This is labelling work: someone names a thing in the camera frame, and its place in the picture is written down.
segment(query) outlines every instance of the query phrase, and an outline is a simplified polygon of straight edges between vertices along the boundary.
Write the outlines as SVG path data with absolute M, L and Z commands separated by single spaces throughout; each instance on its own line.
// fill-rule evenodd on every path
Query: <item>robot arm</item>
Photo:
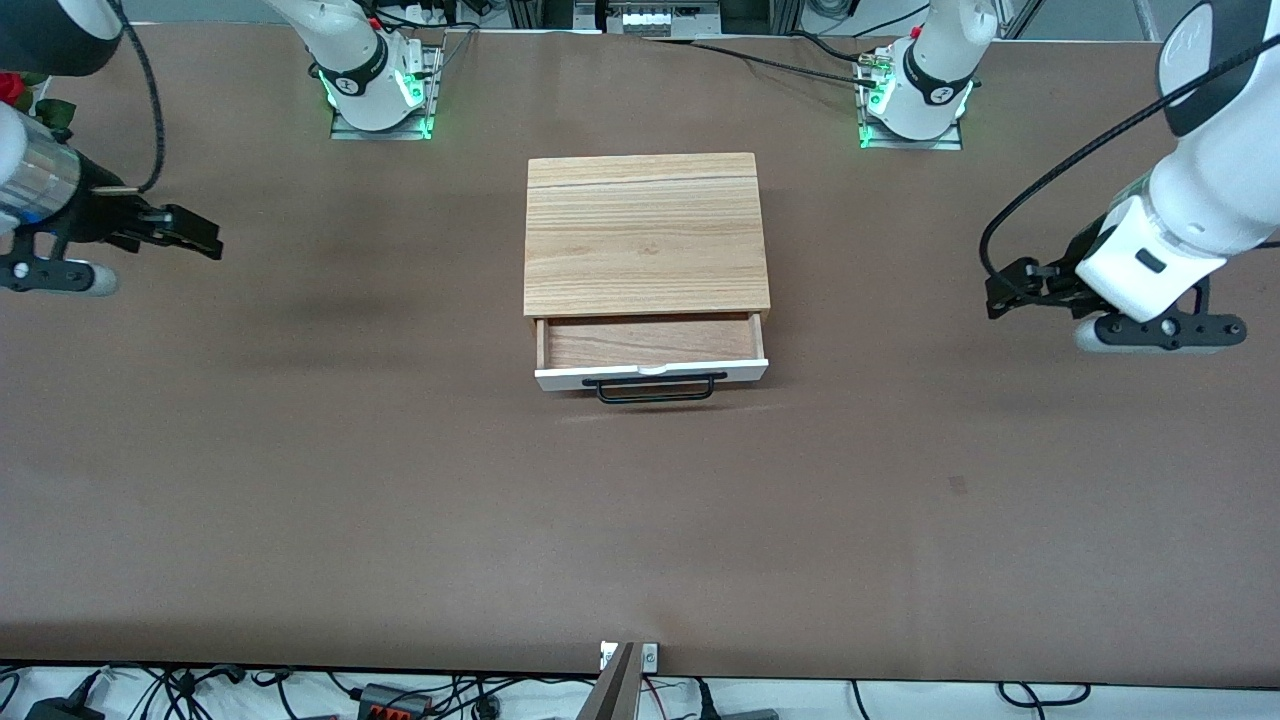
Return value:
M 384 131 L 426 102 L 422 44 L 375 31 L 355 0 L 264 0 L 302 36 L 334 109 L 353 127 Z
M 1203 3 L 1160 55 L 1164 95 L 1280 33 L 1280 3 Z M 1280 55 L 1263 54 L 1165 111 L 1178 149 L 1117 199 L 1110 236 L 1076 274 L 1121 313 L 1149 320 L 1280 227 Z
M 1277 33 L 1280 0 L 1202 1 L 1161 50 L 1161 95 Z M 1102 311 L 1076 332 L 1088 351 L 1212 352 L 1244 341 L 1243 320 L 1208 313 L 1208 275 L 1280 228 L 1280 55 L 1262 53 L 1202 85 L 1169 104 L 1165 118 L 1178 147 L 1121 191 L 1061 260 L 1023 258 L 1004 279 L 989 278 L 991 318 L 1028 300 L 1078 319 Z M 1188 291 L 1192 313 L 1178 307 Z
M 0 68 L 90 74 L 111 58 L 123 27 L 106 0 L 0 3 Z M 0 287 L 110 295 L 115 274 L 67 258 L 69 243 L 106 242 L 127 252 L 142 243 L 179 246 L 218 260 L 218 225 L 178 205 L 151 206 L 119 177 L 59 142 L 47 128 L 0 104 Z M 36 254 L 36 236 L 55 241 Z
M 918 35 L 877 51 L 891 58 L 892 77 L 868 113 L 908 140 L 941 136 L 960 115 L 997 27 L 992 0 L 933 0 Z

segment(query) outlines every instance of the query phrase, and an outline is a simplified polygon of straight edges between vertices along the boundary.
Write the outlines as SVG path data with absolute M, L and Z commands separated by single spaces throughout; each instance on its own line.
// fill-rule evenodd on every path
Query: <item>white drawer front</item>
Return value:
M 728 377 L 718 382 L 748 383 L 760 379 L 769 361 L 764 357 L 751 360 L 717 360 L 712 363 L 668 363 L 657 368 L 639 365 L 614 365 L 609 368 L 561 368 L 554 370 L 534 370 L 538 386 L 548 392 L 567 389 L 591 389 L 582 380 L 611 380 L 622 378 L 653 378 L 662 382 L 663 377 L 699 375 L 724 373 Z

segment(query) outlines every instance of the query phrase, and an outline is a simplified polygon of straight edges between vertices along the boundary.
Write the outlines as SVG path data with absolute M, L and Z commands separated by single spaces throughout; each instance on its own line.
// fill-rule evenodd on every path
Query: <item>drawer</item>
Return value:
M 539 318 L 535 331 L 538 384 L 595 389 L 605 402 L 695 400 L 716 383 L 758 380 L 769 366 L 759 313 Z

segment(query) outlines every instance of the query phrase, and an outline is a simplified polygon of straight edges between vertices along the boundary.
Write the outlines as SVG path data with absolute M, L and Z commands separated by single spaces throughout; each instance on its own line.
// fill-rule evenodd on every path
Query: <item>wooden box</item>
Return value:
M 672 400 L 759 379 L 768 311 L 754 155 L 529 161 L 525 316 L 543 389 Z M 682 387 L 639 389 L 659 384 Z

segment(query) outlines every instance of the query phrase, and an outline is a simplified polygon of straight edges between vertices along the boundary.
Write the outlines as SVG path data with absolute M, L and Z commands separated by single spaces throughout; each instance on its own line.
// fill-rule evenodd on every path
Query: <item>black cable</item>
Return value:
M 1005 685 L 1010 684 L 1021 688 L 1023 692 L 1027 693 L 1027 697 L 1029 700 L 1014 700 L 1012 697 L 1010 697 L 1009 692 L 1005 689 Z M 1079 688 L 1082 688 L 1080 694 L 1074 697 L 1068 697 L 1064 700 L 1041 700 L 1041 697 L 1036 694 L 1036 691 L 1032 689 L 1032 687 L 1027 683 L 996 683 L 996 692 L 1000 693 L 1000 700 L 1007 702 L 1009 705 L 1012 705 L 1014 707 L 1021 707 L 1023 710 L 1034 710 L 1037 720 L 1044 720 L 1046 707 L 1070 707 L 1073 705 L 1080 705 L 1082 702 L 1088 700 L 1091 694 L 1093 694 L 1093 685 L 1088 683 L 1079 685 Z
M 703 711 L 698 716 L 699 720 L 721 720 L 719 711 L 716 710 L 716 698 L 712 697 L 712 689 L 707 685 L 707 680 L 701 678 L 694 678 L 698 683 L 698 694 L 703 701 Z
M 22 678 L 18 676 L 18 669 L 12 667 L 5 673 L 0 674 L 0 683 L 5 680 L 13 680 L 13 684 L 9 685 L 9 692 L 5 693 L 4 700 L 0 700 L 0 712 L 4 712 L 4 708 L 9 707 L 9 701 L 12 701 L 13 696 L 17 694 L 18 692 L 18 683 L 22 682 Z
M 928 10 L 928 9 L 929 9 L 929 4 L 925 3 L 924 5 L 920 5 L 919 8 L 911 10 L 910 13 L 908 13 L 905 15 L 893 18 L 892 20 L 884 20 L 884 22 L 882 22 L 878 26 L 872 26 L 872 27 L 869 27 L 869 28 L 867 28 L 867 29 L 864 29 L 861 32 L 855 32 L 854 35 L 850 35 L 849 37 L 864 37 L 867 35 L 870 35 L 870 33 L 876 32 L 877 29 L 881 29 L 883 27 L 888 27 L 888 26 L 891 26 L 893 23 L 900 23 L 900 22 L 910 18 L 911 15 L 918 15 L 918 14 L 920 14 L 920 13 Z
M 858 680 L 849 680 L 854 685 L 854 702 L 858 703 L 858 712 L 863 716 L 863 720 L 872 720 L 872 716 L 867 714 L 867 706 L 863 705 L 863 692 L 858 689 Z
M 541 683 L 544 685 L 558 685 L 561 683 L 582 683 L 584 685 L 595 687 L 594 680 L 588 680 L 586 678 L 525 678 L 526 680 L 532 680 L 535 683 Z M 662 684 L 659 688 L 675 688 L 678 685 Z
M 467 700 L 467 701 L 462 701 L 462 702 L 458 702 L 458 706 L 457 706 L 457 707 L 454 707 L 454 708 L 451 708 L 451 710 L 440 710 L 440 711 L 435 711 L 435 710 L 433 708 L 433 710 L 431 710 L 431 711 L 429 712 L 429 715 L 430 715 L 430 716 L 433 716 L 433 717 L 448 717 L 449 715 L 453 715 L 454 712 L 457 712 L 457 714 L 458 714 L 458 715 L 461 716 L 462 711 L 463 711 L 463 710 L 466 710 L 467 707 L 471 707 L 471 706 L 474 706 L 475 703 L 480 702 L 480 701 L 481 701 L 481 700 L 484 700 L 484 698 L 490 698 L 490 697 L 494 697 L 494 696 L 495 696 L 495 694 L 498 694 L 499 692 L 502 692 L 502 691 L 504 691 L 504 689 L 507 689 L 507 688 L 509 688 L 509 687 L 512 687 L 512 685 L 518 685 L 518 684 L 520 684 L 520 683 L 522 683 L 522 682 L 525 682 L 525 680 L 524 680 L 524 679 L 516 679 L 516 680 L 507 680 L 507 682 L 504 682 L 504 683 L 502 683 L 502 684 L 499 684 L 499 685 L 495 685 L 495 687 L 494 687 L 493 689 L 489 689 L 489 691 L 484 691 L 484 692 L 479 693 L 479 694 L 477 694 L 476 697 L 474 697 L 474 698 L 471 698 L 471 700 Z M 479 684 L 479 683 L 472 683 L 472 685 L 471 685 L 471 687 L 476 687 L 476 684 Z
M 385 10 L 383 10 L 381 8 L 376 8 L 376 6 L 366 6 L 365 8 L 365 14 L 367 14 L 371 18 L 376 18 L 378 22 L 384 28 L 387 28 L 387 29 L 402 29 L 402 28 L 406 28 L 406 27 L 407 28 L 412 28 L 412 29 L 444 29 L 444 28 L 451 28 L 451 27 L 470 27 L 472 29 L 480 29 L 480 26 L 477 23 L 471 23 L 471 22 L 462 22 L 462 23 L 415 23 L 413 20 L 410 20 L 407 18 L 397 18 L 396 15 L 392 15 L 392 14 L 387 13 Z
M 888 22 L 883 22 L 883 23 L 881 23 L 878 26 L 872 26 L 872 27 L 869 27 L 869 28 L 867 28 L 864 31 L 855 32 L 854 35 L 849 36 L 849 40 L 863 37 L 863 36 L 865 36 L 868 33 L 876 32 L 877 29 L 879 29 L 882 27 L 888 27 L 888 26 L 891 26 L 893 23 L 900 23 L 900 22 L 910 18 L 911 15 L 915 15 L 918 13 L 923 13 L 924 10 L 928 10 L 928 9 L 929 9 L 929 6 L 927 4 L 925 5 L 920 5 L 919 8 L 911 10 L 910 13 L 908 13 L 905 15 L 893 18 L 892 20 L 888 20 Z M 856 53 L 856 51 L 855 53 L 841 53 L 840 50 L 836 50 L 835 47 L 832 47 L 831 45 L 828 45 L 827 41 L 824 41 L 822 37 L 818 37 L 817 35 L 814 35 L 814 33 L 812 33 L 812 32 L 809 32 L 806 29 L 794 29 L 794 31 L 788 32 L 787 35 L 791 36 L 791 37 L 803 37 L 803 38 L 808 40 L 809 42 L 813 42 L 814 45 L 817 45 L 818 49 L 822 50 L 823 53 L 826 53 L 826 54 L 828 54 L 832 58 L 836 58 L 838 60 L 845 60 L 847 63 L 856 63 L 858 61 L 858 55 L 860 55 L 860 53 Z
M 165 132 L 164 113 L 160 110 L 160 88 L 156 87 L 156 76 L 151 70 L 151 59 L 147 58 L 147 50 L 142 46 L 137 31 L 133 29 L 133 24 L 129 23 L 129 18 L 124 14 L 124 0 L 109 0 L 108 4 L 115 12 L 116 19 L 120 20 L 122 29 L 128 36 L 129 44 L 133 45 L 133 53 L 137 54 L 138 63 L 142 65 L 142 77 L 147 82 L 147 96 L 151 99 L 151 120 L 155 124 L 156 154 L 151 164 L 151 174 L 147 176 L 146 182 L 138 186 L 138 192 L 141 193 L 155 187 L 156 182 L 160 181 L 160 173 L 164 170 Z
M 289 720 L 298 720 L 297 714 L 289 707 L 289 698 L 284 694 L 284 680 L 275 684 L 275 692 L 280 693 L 280 706 L 284 707 L 284 714 L 289 716 Z
M 812 76 L 823 79 L 832 79 L 836 82 L 847 82 L 849 85 L 856 85 L 860 87 L 876 87 L 876 83 L 870 79 L 854 78 L 847 76 L 837 76 L 835 73 L 824 73 L 822 70 L 813 70 L 809 68 L 801 68 L 799 65 L 788 65 L 786 63 L 780 63 L 777 60 L 769 60 L 768 58 L 758 58 L 755 55 L 748 55 L 745 53 L 739 53 L 737 50 L 730 50 L 727 47 L 716 47 L 714 45 L 699 45 L 698 42 L 689 42 L 690 47 L 700 47 L 703 50 L 710 50 L 712 53 L 719 53 L 722 55 L 728 55 L 731 58 L 737 58 L 740 60 L 746 60 L 749 63 L 759 63 L 762 65 L 769 65 L 771 68 L 780 68 L 787 72 L 799 73 L 803 76 Z
M 142 701 L 147 700 L 148 696 L 154 698 L 155 694 L 160 692 L 160 684 L 161 684 L 160 678 L 152 680 L 151 684 L 147 687 L 147 689 L 142 691 L 142 694 L 138 696 L 138 702 L 133 705 L 133 710 L 129 711 L 129 715 L 125 716 L 124 720 L 133 720 L 133 716 L 137 715 L 138 710 L 142 707 Z M 146 717 L 146 711 L 142 712 L 142 716 Z
M 165 683 L 164 694 L 169 697 L 169 710 L 164 711 L 164 720 L 169 720 L 169 717 L 174 714 L 178 715 L 178 720 L 187 720 L 187 716 L 182 714 L 182 707 L 178 705 L 182 702 L 183 693 L 175 687 L 177 683 L 177 679 Z
M 1098 151 L 1102 146 L 1107 145 L 1108 142 L 1120 137 L 1121 135 L 1129 132 L 1147 118 L 1151 118 L 1156 113 L 1164 110 L 1165 108 L 1172 105 L 1174 102 L 1178 102 L 1179 100 L 1190 95 L 1192 92 L 1196 92 L 1204 85 L 1222 77 L 1224 74 L 1234 70 L 1235 68 L 1243 65 L 1244 63 L 1248 63 L 1249 60 L 1257 59 L 1260 55 L 1262 55 L 1267 50 L 1271 50 L 1276 45 L 1280 45 L 1280 35 L 1272 36 L 1266 41 L 1260 42 L 1258 45 L 1254 45 L 1253 47 L 1249 47 L 1242 53 L 1233 55 L 1231 58 L 1228 58 L 1226 60 L 1222 60 L 1217 65 L 1210 68 L 1204 74 L 1199 76 L 1198 78 L 1188 82 L 1187 85 L 1179 87 L 1178 90 L 1170 92 L 1169 95 L 1161 97 L 1160 100 L 1156 100 L 1155 102 L 1147 105 L 1142 110 L 1138 110 L 1133 115 L 1129 115 L 1128 118 L 1121 120 L 1119 124 L 1116 124 L 1107 132 L 1093 138 L 1084 147 L 1073 152 L 1070 158 L 1055 165 L 1053 169 L 1041 176 L 1038 181 L 1032 183 L 1027 190 L 1019 193 L 1018 197 L 1012 200 L 1012 202 L 1006 205 L 1005 209 L 1001 210 L 991 220 L 991 223 L 987 224 L 987 229 L 982 232 L 982 240 L 978 241 L 978 260 L 982 263 L 983 269 L 987 270 L 987 277 L 998 278 L 1000 282 L 1007 286 L 1009 290 L 1012 291 L 1014 296 L 1023 302 L 1030 305 L 1065 306 L 1064 301 L 1057 297 L 1032 297 L 1030 295 L 1027 295 L 1011 279 L 1006 278 L 1005 275 L 1000 274 L 996 270 L 996 266 L 991 261 L 991 238 L 996 233 L 996 231 L 1000 229 L 1000 225 L 1002 225 L 1005 220 L 1009 219 L 1010 215 L 1012 215 L 1036 193 L 1044 190 L 1044 187 L 1047 187 L 1051 182 L 1061 177 L 1064 173 L 1074 168 L 1076 164 L 1079 164 L 1089 155 Z
M 809 42 L 813 42 L 814 45 L 818 46 L 819 50 L 822 50 L 823 53 L 831 55 L 832 58 L 836 58 L 837 60 L 845 60 L 846 63 L 856 63 L 858 61 L 858 53 L 854 53 L 854 54 L 841 53 L 840 50 L 836 50 L 831 45 L 827 45 L 826 40 L 818 37 L 817 35 L 814 35 L 814 33 L 812 33 L 809 31 L 805 31 L 805 29 L 794 29 L 794 31 L 791 31 L 791 32 L 787 33 L 787 37 L 803 37 L 803 38 L 808 40 Z
M 329 676 L 329 682 L 330 683 L 333 683 L 334 685 L 338 685 L 339 691 L 347 693 L 348 696 L 351 694 L 352 688 L 343 687 L 343 684 L 338 682 L 338 676 L 337 675 L 334 675 L 332 671 L 330 673 L 325 673 L 325 675 Z

